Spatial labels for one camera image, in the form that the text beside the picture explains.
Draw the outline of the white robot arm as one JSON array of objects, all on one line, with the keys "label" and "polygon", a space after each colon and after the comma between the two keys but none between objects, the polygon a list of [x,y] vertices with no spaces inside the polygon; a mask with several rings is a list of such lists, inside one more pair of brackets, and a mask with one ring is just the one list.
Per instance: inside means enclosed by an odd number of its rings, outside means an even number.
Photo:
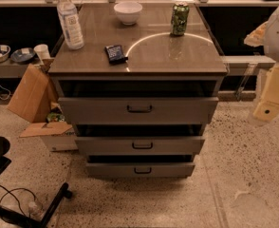
[{"label": "white robot arm", "polygon": [[262,46],[264,54],[275,62],[266,74],[264,87],[251,112],[256,121],[269,123],[279,114],[279,6],[267,22],[246,36],[244,43]]}]

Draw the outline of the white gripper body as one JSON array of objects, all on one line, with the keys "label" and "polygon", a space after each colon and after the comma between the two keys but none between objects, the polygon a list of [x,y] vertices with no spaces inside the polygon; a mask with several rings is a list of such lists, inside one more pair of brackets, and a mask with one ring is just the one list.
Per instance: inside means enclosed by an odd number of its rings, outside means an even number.
[{"label": "white gripper body", "polygon": [[248,122],[261,126],[279,115],[279,63],[269,70],[261,69],[257,76],[256,98],[249,113]]}]

